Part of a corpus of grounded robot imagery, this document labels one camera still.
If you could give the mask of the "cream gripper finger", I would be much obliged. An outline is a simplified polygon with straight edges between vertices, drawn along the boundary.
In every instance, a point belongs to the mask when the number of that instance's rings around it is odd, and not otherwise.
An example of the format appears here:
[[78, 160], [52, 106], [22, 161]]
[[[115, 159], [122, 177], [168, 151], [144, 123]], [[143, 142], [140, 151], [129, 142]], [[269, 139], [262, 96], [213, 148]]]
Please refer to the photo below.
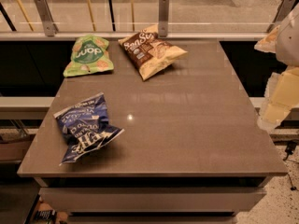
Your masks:
[[268, 132], [274, 130], [298, 104], [299, 67], [288, 66], [268, 79], [257, 125]]
[[279, 27], [276, 26], [266, 37], [258, 41], [254, 48], [258, 51], [265, 52], [265, 53], [275, 53], [276, 52], [276, 42], [278, 37], [278, 29]]

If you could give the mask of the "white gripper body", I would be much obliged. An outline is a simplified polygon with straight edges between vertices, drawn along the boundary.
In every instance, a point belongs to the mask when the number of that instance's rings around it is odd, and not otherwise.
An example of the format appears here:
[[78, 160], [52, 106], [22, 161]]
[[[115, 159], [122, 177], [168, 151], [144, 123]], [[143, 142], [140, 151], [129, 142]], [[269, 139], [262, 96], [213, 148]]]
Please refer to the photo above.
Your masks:
[[299, 66], [299, 4], [280, 24], [276, 57], [286, 65]]

